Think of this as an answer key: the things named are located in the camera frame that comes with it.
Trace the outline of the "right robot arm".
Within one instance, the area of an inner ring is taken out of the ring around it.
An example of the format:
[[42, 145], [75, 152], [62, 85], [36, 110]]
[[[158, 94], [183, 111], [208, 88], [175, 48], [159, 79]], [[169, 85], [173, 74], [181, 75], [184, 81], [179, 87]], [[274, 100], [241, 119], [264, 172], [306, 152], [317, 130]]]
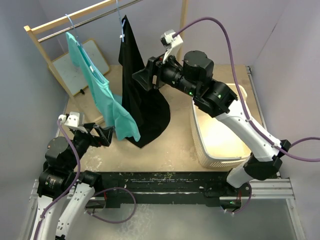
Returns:
[[248, 160], [233, 168], [222, 183], [223, 192], [233, 196], [244, 183], [263, 181], [276, 174], [283, 163], [281, 150], [289, 150], [291, 144], [273, 136], [270, 141], [260, 136], [257, 131], [266, 136], [269, 133], [255, 119], [245, 116], [239, 95], [225, 83], [214, 80], [213, 70], [214, 62], [204, 52], [192, 50], [184, 55], [183, 64], [172, 55], [151, 57], [132, 78], [146, 91], [167, 84], [191, 96], [201, 111], [223, 123], [249, 147]]

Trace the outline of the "blue hanger of teal shirt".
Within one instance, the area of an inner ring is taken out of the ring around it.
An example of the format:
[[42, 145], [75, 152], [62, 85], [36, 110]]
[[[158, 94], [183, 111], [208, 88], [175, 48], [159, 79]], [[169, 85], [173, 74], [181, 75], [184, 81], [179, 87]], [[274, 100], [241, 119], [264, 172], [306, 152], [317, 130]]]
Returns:
[[73, 21], [71, 20], [71, 17], [68, 14], [65, 14], [65, 16], [71, 23], [72, 29], [75, 33], [75, 36], [68, 31], [65, 33], [71, 62], [74, 66], [80, 68], [88, 84], [95, 83], [100, 87], [104, 86], [106, 84], [105, 78], [95, 67], [85, 48], [83, 47], [83, 44], [80, 42], [78, 32]]

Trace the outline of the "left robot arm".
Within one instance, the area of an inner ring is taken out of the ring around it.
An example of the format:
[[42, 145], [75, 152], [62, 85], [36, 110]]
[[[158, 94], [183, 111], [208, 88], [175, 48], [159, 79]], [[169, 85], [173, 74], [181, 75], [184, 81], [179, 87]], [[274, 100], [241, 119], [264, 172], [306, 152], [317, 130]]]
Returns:
[[71, 132], [73, 139], [64, 134], [47, 145], [38, 178], [33, 240], [65, 240], [89, 199], [103, 191], [102, 176], [81, 173], [80, 160], [89, 147], [108, 147], [114, 128], [86, 123]]

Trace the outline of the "blue hanger of black shirt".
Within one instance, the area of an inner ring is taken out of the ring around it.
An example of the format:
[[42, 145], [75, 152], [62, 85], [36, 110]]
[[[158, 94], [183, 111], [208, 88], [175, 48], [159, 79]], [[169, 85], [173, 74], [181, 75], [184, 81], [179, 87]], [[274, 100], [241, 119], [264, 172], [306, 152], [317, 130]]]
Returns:
[[116, 9], [117, 9], [117, 14], [118, 14], [118, 19], [121, 25], [121, 35], [119, 36], [121, 38], [121, 42], [125, 42], [125, 33], [124, 33], [124, 25], [125, 25], [125, 20], [122, 21], [121, 13], [120, 13], [120, 6], [119, 6], [119, 1], [116, 0]]

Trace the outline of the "teal t shirt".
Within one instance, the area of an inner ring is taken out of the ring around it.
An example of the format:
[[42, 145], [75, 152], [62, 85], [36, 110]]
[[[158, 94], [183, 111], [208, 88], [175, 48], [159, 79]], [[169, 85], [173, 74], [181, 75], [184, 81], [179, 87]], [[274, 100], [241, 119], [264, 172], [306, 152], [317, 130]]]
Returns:
[[91, 92], [94, 104], [103, 116], [106, 126], [115, 127], [116, 137], [120, 141], [130, 137], [136, 142], [139, 141], [141, 135], [136, 121], [122, 106], [122, 98], [117, 97], [112, 93], [110, 82], [106, 78], [105, 82], [106, 84], [104, 86], [99, 86], [94, 82], [87, 82], [87, 85]]

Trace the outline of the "black t shirt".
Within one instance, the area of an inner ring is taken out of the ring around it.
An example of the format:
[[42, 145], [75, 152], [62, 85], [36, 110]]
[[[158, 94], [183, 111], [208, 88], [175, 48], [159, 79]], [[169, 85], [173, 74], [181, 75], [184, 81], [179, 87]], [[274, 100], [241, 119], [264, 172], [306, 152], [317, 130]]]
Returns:
[[123, 23], [124, 40], [120, 42], [118, 62], [122, 66], [122, 106], [135, 120], [140, 133], [139, 141], [127, 140], [139, 148], [158, 138], [171, 120], [170, 106], [158, 89], [144, 90], [132, 74], [144, 69], [145, 65], [137, 46], [127, 16]]

